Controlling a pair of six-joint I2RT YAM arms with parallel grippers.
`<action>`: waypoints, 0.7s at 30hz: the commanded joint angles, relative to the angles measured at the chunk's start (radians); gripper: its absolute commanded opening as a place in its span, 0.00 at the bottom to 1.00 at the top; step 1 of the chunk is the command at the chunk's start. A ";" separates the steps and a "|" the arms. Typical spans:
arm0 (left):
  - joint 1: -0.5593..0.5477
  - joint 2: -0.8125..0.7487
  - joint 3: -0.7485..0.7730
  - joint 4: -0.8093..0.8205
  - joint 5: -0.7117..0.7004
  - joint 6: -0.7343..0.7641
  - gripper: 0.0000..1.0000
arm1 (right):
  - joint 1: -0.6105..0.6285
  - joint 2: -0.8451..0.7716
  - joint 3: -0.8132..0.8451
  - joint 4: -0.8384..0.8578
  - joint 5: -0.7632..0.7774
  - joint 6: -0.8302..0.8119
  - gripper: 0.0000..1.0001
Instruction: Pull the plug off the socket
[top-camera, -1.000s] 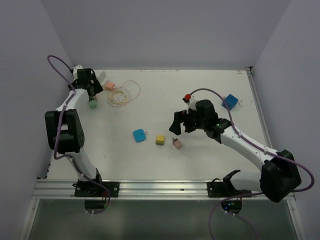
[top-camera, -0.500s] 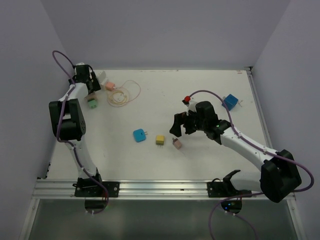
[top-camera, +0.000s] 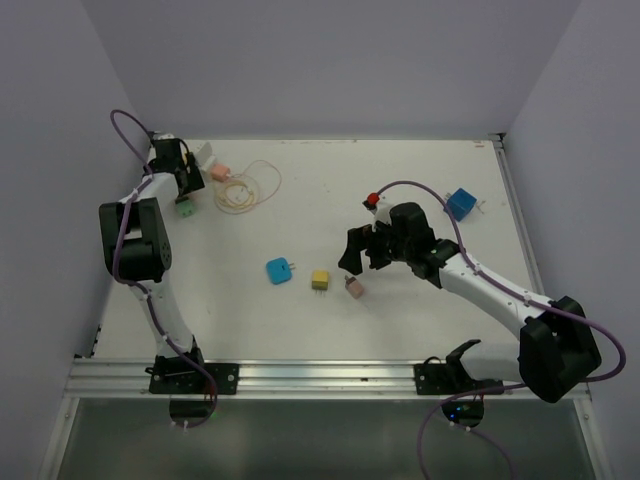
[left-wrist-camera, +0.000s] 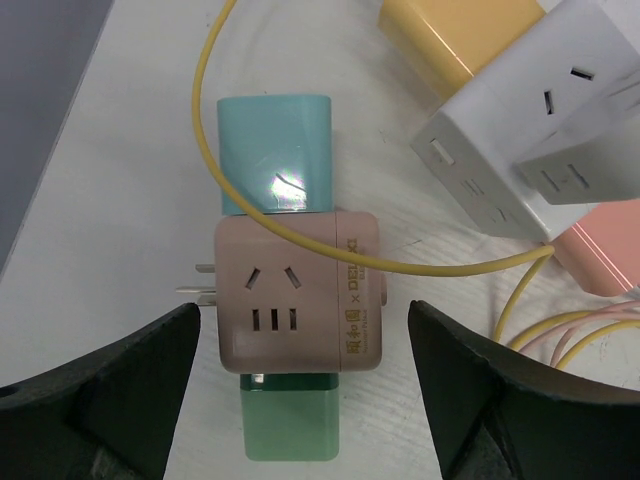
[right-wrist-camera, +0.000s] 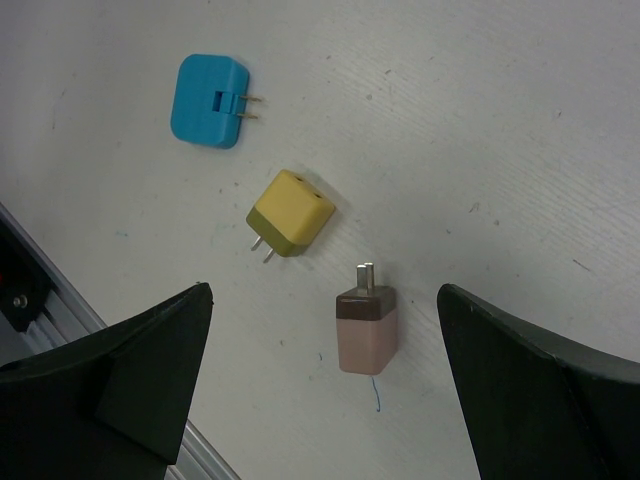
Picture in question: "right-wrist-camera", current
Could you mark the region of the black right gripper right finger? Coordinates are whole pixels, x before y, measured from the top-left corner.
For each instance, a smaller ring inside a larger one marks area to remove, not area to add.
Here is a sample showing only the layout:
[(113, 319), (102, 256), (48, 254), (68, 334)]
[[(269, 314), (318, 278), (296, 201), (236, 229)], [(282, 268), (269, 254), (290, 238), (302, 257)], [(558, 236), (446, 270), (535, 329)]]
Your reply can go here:
[(639, 365), (443, 285), (437, 309), (484, 479), (636, 479)]

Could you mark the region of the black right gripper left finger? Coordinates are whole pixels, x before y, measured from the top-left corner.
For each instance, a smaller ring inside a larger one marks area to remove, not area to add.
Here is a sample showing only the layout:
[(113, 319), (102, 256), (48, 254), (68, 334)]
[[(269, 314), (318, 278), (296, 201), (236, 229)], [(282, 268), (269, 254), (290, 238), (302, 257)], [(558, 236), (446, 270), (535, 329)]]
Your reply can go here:
[(213, 310), (196, 284), (1, 368), (4, 479), (162, 479), (176, 463)]

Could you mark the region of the pink brown plug adapter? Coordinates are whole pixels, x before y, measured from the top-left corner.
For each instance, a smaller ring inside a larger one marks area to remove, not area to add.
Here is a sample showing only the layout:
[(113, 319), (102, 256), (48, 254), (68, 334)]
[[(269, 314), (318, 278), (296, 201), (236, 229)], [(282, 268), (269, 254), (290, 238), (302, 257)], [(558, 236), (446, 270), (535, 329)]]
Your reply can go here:
[(376, 282), (373, 263), (356, 267), (356, 286), (336, 297), (335, 316), (339, 368), (380, 374), (398, 351), (397, 294)]

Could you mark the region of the yellow olive plug adapter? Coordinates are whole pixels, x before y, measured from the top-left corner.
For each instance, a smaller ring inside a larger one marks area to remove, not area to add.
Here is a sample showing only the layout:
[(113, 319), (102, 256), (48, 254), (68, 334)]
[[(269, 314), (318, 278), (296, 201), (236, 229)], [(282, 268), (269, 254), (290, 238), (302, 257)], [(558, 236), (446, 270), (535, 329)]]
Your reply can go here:
[(302, 175), (281, 170), (254, 203), (246, 223), (257, 238), (251, 250), (269, 246), (263, 262), (275, 255), (302, 255), (335, 211), (334, 203)]

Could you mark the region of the bright blue plug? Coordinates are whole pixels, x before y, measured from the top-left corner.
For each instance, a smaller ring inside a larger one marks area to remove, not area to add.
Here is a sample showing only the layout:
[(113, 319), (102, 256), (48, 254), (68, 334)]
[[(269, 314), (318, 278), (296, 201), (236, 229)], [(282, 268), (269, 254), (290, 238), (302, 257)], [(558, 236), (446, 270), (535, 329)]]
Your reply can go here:
[(224, 55), (191, 54), (181, 63), (170, 117), (173, 135), (187, 143), (230, 149), (243, 119), (255, 118), (246, 105), (249, 70)]

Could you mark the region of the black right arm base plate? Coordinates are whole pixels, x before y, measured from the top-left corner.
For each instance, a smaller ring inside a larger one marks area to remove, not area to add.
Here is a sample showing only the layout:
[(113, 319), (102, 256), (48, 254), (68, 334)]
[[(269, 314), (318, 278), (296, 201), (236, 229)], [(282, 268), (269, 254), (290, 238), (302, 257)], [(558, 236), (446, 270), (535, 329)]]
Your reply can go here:
[(28, 330), (51, 289), (51, 279), (29, 252), (14, 239), (1, 236), (1, 313), (15, 331)]

